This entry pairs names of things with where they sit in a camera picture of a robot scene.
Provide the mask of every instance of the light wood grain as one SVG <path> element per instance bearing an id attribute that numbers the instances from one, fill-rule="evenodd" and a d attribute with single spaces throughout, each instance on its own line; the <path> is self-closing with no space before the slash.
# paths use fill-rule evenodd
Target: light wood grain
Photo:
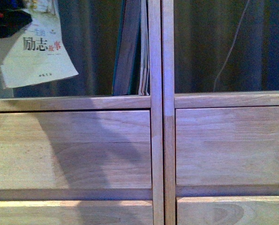
<path id="1" fill-rule="evenodd" d="M 279 225 L 279 197 L 194 197 L 177 201 L 178 225 Z"/>
<path id="2" fill-rule="evenodd" d="M 152 202 L 0 202 L 0 225 L 152 225 Z"/>
<path id="3" fill-rule="evenodd" d="M 161 1 L 148 0 L 154 225 L 164 224 Z"/>
<path id="4" fill-rule="evenodd" d="M 279 107 L 178 109 L 176 183 L 279 185 Z"/>
<path id="5" fill-rule="evenodd" d="M 279 91 L 175 94 L 175 108 L 279 105 Z"/>
<path id="6" fill-rule="evenodd" d="M 0 112 L 150 108 L 150 96 L 41 97 L 0 99 Z"/>
<path id="7" fill-rule="evenodd" d="M 162 78 L 165 224 L 176 224 L 175 108 L 174 108 L 174 1 L 162 3 Z"/>
<path id="8" fill-rule="evenodd" d="M 151 188 L 149 111 L 0 113 L 0 189 Z"/>

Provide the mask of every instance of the paper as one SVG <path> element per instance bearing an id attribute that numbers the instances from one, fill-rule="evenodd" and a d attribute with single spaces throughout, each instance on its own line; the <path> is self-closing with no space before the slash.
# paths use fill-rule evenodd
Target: paper
<path id="1" fill-rule="evenodd" d="M 140 32 L 141 32 L 141 52 L 140 52 L 140 74 L 139 74 L 139 95 L 149 95 L 149 39 L 148 39 L 148 17 L 147 17 L 147 1 L 141 0 L 141 17 L 140 17 Z"/>
<path id="2" fill-rule="evenodd" d="M 5 88 L 78 75 L 62 43 L 57 0 L 26 0 L 33 22 L 0 39 L 0 73 Z"/>

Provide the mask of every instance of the wooden drawer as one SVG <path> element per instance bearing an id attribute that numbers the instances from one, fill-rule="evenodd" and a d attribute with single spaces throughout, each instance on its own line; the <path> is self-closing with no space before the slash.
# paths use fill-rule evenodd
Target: wooden drawer
<path id="1" fill-rule="evenodd" d="M 176 110 L 176 183 L 279 185 L 279 107 Z"/>
<path id="2" fill-rule="evenodd" d="M 279 197 L 194 197 L 177 201 L 178 225 L 279 225 Z"/>
<path id="3" fill-rule="evenodd" d="M 0 113 L 0 189 L 151 188 L 149 111 Z"/>
<path id="4" fill-rule="evenodd" d="M 152 225 L 152 202 L 0 202 L 0 225 Z"/>

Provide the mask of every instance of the cabinet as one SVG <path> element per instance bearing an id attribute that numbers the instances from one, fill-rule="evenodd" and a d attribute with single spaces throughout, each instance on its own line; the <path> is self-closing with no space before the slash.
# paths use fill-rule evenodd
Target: cabinet
<path id="1" fill-rule="evenodd" d="M 150 96 L 0 99 L 0 224 L 164 224 L 161 4 L 148 5 Z"/>
<path id="2" fill-rule="evenodd" d="M 279 224 L 279 91 L 175 94 L 174 1 L 148 10 L 151 96 L 0 99 L 0 220 Z"/>

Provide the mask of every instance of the wire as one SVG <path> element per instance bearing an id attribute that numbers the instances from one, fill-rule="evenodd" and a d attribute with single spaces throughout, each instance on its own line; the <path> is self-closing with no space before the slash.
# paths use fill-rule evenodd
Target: wire
<path id="1" fill-rule="evenodd" d="M 229 52 L 228 52 L 228 55 L 227 55 L 227 57 L 226 57 L 226 59 L 225 59 L 225 62 L 224 62 L 224 64 L 223 64 L 222 68 L 220 69 L 218 75 L 216 76 L 216 78 L 215 78 L 215 80 L 214 80 L 213 92 L 215 92 L 216 84 L 217 84 L 217 82 L 218 82 L 218 80 L 219 80 L 219 78 L 220 78 L 220 75 L 221 75 L 221 73 L 223 72 L 223 70 L 224 70 L 224 68 L 225 68 L 225 66 L 226 66 L 226 64 L 227 64 L 227 62 L 228 62 L 228 60 L 229 60 L 229 57 L 230 57 L 230 55 L 231 55 L 231 52 L 232 52 L 232 50 L 233 50 L 233 48 L 234 48 L 234 45 L 235 45 L 235 42 L 236 42 L 236 39 L 237 39 L 237 36 L 238 36 L 238 32 L 239 32 L 239 29 L 240 29 L 241 24 L 242 24 L 242 20 L 243 20 L 245 14 L 246 14 L 246 11 L 247 11 L 247 8 L 248 8 L 248 6 L 249 6 L 249 3 L 250 3 L 250 0 L 247 0 L 246 6 L 245 6 L 245 8 L 244 8 L 244 10 L 243 10 L 243 12 L 242 12 L 242 16 L 241 16 L 241 18 L 240 18 L 240 20 L 239 20 L 239 23 L 238 23 L 238 25 L 237 25 L 237 29 L 236 29 L 236 32 L 235 32 L 235 35 L 234 35 L 234 39 L 233 39 L 233 43 L 232 43 L 232 45 L 231 45 L 231 48 L 230 48 L 230 50 L 229 50 Z"/>

